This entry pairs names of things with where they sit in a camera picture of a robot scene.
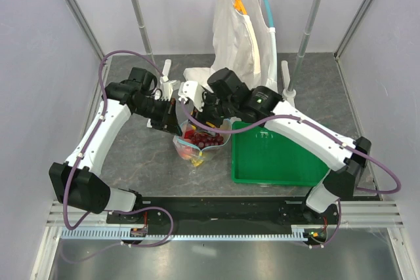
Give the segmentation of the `clear zip top bag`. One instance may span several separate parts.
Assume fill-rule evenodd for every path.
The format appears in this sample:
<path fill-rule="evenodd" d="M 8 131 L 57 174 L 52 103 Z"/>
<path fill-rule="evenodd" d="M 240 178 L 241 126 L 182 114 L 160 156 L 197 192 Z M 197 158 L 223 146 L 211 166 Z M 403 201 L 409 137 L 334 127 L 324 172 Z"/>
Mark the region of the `clear zip top bag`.
<path fill-rule="evenodd" d="M 232 130 L 232 123 L 229 119 L 225 119 L 220 127 L 223 141 L 220 145 L 208 146 L 199 148 L 198 145 L 192 143 L 191 140 L 185 138 L 186 134 L 196 132 L 196 127 L 189 121 L 180 124 L 182 135 L 173 137 L 173 144 L 179 156 L 187 161 L 191 161 L 193 166 L 197 167 L 205 161 L 210 161 L 214 156 L 229 142 L 231 135 L 226 131 Z"/>

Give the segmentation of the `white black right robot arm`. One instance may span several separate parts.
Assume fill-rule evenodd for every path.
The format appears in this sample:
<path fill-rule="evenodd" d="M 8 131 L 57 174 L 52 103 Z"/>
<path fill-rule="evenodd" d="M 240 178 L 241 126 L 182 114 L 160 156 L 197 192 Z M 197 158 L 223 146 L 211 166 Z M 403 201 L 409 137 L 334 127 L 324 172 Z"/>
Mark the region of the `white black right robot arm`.
<path fill-rule="evenodd" d="M 179 93 L 194 104 L 194 124 L 219 127 L 225 119 L 238 118 L 290 139 L 327 165 L 327 174 L 309 191 L 300 208 L 305 222 L 316 223 L 331 204 L 353 196 L 371 149 L 367 138 L 353 140 L 329 130 L 272 89 L 249 88 L 228 68 L 213 73 L 207 84 L 204 88 L 189 81 Z"/>

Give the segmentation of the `red apple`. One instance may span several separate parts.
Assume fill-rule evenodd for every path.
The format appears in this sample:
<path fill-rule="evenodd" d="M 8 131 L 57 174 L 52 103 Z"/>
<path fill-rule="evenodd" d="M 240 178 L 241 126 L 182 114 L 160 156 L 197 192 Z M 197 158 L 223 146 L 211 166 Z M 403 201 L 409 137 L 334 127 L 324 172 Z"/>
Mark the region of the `red apple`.
<path fill-rule="evenodd" d="M 185 139 L 191 139 L 194 134 L 195 134 L 195 131 L 194 130 L 188 130 L 188 131 L 185 132 L 184 138 Z"/>

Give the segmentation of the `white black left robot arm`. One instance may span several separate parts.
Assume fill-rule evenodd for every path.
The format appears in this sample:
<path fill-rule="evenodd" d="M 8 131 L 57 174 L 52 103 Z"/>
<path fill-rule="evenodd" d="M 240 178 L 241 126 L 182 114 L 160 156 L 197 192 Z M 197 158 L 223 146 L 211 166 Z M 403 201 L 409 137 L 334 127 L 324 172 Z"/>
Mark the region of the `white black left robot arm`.
<path fill-rule="evenodd" d="M 126 80 L 107 84 L 87 133 L 64 163 L 53 163 L 49 169 L 58 201 L 94 214 L 121 211 L 130 223 L 142 220 L 144 207 L 136 202 L 137 193 L 111 188 L 99 176 L 117 134 L 132 115 L 148 119 L 155 130 L 182 134 L 172 97 L 179 86 L 179 81 L 157 78 L 143 68 L 133 68 Z"/>

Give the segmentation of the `peach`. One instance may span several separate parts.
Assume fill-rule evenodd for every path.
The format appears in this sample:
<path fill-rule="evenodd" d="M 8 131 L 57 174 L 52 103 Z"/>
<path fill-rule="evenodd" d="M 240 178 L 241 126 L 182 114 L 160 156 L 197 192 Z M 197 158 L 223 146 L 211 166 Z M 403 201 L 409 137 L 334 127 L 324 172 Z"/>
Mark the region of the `peach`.
<path fill-rule="evenodd" d="M 176 149 L 178 154 L 186 160 L 191 160 L 191 158 L 198 158 L 200 150 L 196 145 L 194 145 L 191 140 L 179 138 Z"/>

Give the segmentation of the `purple grape bunch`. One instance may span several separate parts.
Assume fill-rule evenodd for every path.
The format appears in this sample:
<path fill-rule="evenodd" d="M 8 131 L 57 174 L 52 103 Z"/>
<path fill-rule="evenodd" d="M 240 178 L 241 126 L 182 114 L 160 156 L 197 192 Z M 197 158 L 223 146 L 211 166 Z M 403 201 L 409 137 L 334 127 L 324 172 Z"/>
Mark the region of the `purple grape bunch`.
<path fill-rule="evenodd" d="M 199 149 L 211 146 L 221 146 L 224 144 L 224 138 L 221 135 L 216 134 L 215 136 L 211 136 L 204 132 L 195 132 L 193 137 L 189 140 L 191 140 Z"/>

